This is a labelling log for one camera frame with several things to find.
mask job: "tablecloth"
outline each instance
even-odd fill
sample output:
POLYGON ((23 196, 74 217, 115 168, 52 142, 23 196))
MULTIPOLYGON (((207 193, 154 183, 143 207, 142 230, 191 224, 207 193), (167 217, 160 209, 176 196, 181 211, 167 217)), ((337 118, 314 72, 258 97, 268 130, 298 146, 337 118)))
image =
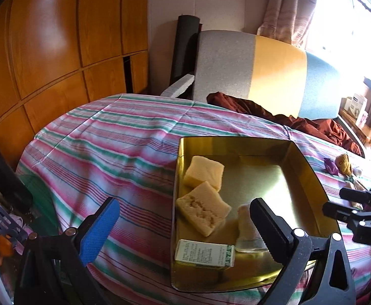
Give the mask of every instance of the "tablecloth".
MULTIPOLYGON (((327 195, 337 202, 343 177, 324 171, 323 158, 347 153, 371 187, 371 162, 333 144, 264 119, 182 99, 121 94, 76 108, 42 129, 26 147, 18 175, 36 175, 50 189, 61 226, 79 226, 108 196, 121 216, 89 264, 106 288, 133 304, 256 304, 268 287, 186 294, 170 286, 172 193, 182 136, 235 135, 292 140, 327 195)), ((371 247, 351 241, 339 224, 357 291, 370 280, 371 247)), ((305 273, 290 300, 299 301, 305 273)))

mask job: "black cylinder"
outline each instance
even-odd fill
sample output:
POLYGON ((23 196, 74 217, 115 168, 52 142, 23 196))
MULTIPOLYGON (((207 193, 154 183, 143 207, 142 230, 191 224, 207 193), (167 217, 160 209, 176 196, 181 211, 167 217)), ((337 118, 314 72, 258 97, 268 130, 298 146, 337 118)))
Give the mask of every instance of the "black cylinder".
POLYGON ((193 73, 197 57, 200 19, 191 15, 179 16, 171 65, 170 85, 187 73, 193 73))
POLYGON ((33 196, 6 163, 1 153, 0 192, 3 198, 21 213, 27 213, 33 204, 33 196))

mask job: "gray armrest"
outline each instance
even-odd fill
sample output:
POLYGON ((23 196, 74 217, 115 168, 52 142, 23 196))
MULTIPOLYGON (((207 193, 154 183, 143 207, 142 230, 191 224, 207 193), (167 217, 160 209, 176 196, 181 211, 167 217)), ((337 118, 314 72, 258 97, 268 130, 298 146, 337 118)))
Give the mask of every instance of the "gray armrest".
POLYGON ((182 93, 185 92, 185 90, 192 85, 194 82, 195 76, 192 74, 186 74, 181 79, 177 80, 175 83, 173 83, 170 87, 168 87, 164 92, 160 94, 160 96, 163 97, 178 97, 182 93))
POLYGON ((349 135, 349 137, 357 144, 359 145, 359 148, 361 149, 361 156, 363 158, 365 158, 365 152, 366 152, 366 148, 365 146, 363 145, 363 143, 361 142, 361 140, 356 136, 355 132, 351 129, 351 127, 346 123, 345 120, 342 119, 341 116, 338 115, 338 117, 336 117, 334 119, 339 125, 342 126, 342 128, 344 129, 344 131, 346 131, 349 135))

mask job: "blue gripper pad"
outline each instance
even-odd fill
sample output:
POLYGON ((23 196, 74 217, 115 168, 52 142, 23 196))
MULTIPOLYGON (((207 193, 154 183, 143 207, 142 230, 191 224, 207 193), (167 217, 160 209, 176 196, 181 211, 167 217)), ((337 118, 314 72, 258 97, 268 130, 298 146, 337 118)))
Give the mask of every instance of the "blue gripper pad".
POLYGON ((120 215, 119 202, 113 199, 96 218, 80 242, 80 259, 84 266, 98 256, 120 215))

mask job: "window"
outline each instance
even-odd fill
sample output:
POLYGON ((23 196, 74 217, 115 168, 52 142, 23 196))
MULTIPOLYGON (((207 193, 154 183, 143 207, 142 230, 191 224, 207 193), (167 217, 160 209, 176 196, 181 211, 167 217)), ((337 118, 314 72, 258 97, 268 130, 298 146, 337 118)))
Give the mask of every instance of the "window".
POLYGON ((317 0, 306 50, 371 87, 371 5, 367 0, 317 0))

